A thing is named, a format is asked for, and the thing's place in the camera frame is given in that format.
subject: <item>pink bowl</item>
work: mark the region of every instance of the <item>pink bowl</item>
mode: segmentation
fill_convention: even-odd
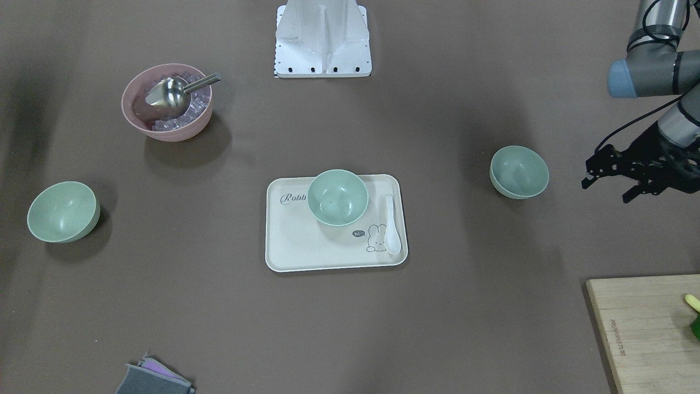
[[[214,108],[211,106],[211,101],[213,99],[211,94],[211,86],[202,88],[209,89],[210,97],[209,104],[204,109],[204,112],[202,112],[188,125],[178,127],[174,130],[153,131],[148,125],[146,125],[145,122],[137,118],[132,111],[132,105],[134,104],[136,96],[141,94],[145,89],[149,88],[154,81],[160,79],[160,77],[163,75],[171,75],[173,73],[183,74],[184,72],[189,72],[193,76],[204,78],[204,73],[194,67],[186,64],[169,63],[151,67],[150,69],[147,69],[146,71],[137,75],[136,78],[132,79],[132,81],[127,85],[127,88],[124,89],[124,94],[122,94],[122,113],[127,121],[129,121],[132,126],[139,129],[139,131],[143,134],[157,140],[167,142],[183,141],[196,136],[200,131],[202,131],[207,123],[209,123],[211,113],[214,110]]]

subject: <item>cartoon bunny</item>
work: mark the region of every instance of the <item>cartoon bunny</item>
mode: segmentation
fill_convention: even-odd
[[[367,239],[367,251],[368,252],[383,252],[386,250],[384,246],[384,234],[386,233],[386,225],[373,224],[367,231],[370,234],[369,239]]]

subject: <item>white robot part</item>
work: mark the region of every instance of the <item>white robot part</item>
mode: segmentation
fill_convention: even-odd
[[[289,0],[277,9],[275,37],[275,77],[372,73],[367,10],[355,0]]]

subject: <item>metal ladle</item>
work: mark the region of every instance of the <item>metal ladle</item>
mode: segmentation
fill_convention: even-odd
[[[134,115],[144,122],[175,119],[187,112],[190,93],[218,81],[221,81],[218,72],[189,84],[179,76],[169,76],[156,83],[145,97],[136,98],[132,105]]]

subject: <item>rectangular tray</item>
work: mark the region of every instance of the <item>rectangular tray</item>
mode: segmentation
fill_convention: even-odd
[[[306,193],[314,177],[280,178],[267,187],[265,262],[276,272],[395,266],[408,257],[406,226],[398,181],[391,175],[360,175],[370,203],[365,214],[348,226],[320,223],[311,214]],[[384,247],[386,204],[394,197],[401,251]]]

